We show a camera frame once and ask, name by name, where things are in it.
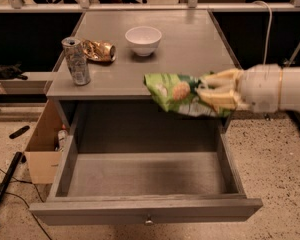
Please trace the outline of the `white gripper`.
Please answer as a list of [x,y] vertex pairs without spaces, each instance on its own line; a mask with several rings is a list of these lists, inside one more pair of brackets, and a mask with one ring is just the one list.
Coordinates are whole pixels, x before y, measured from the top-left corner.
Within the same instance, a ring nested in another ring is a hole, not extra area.
[[252,111],[273,113],[279,107],[279,90],[282,69],[276,64],[256,65],[243,72],[232,68],[200,78],[211,88],[235,88],[235,90],[198,89],[200,99],[216,111]]

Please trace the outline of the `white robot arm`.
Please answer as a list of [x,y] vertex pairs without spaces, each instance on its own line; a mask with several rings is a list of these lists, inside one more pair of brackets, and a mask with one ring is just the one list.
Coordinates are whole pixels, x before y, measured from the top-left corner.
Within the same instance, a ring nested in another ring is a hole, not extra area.
[[300,113],[300,67],[261,64],[225,70],[202,78],[197,93],[214,109]]

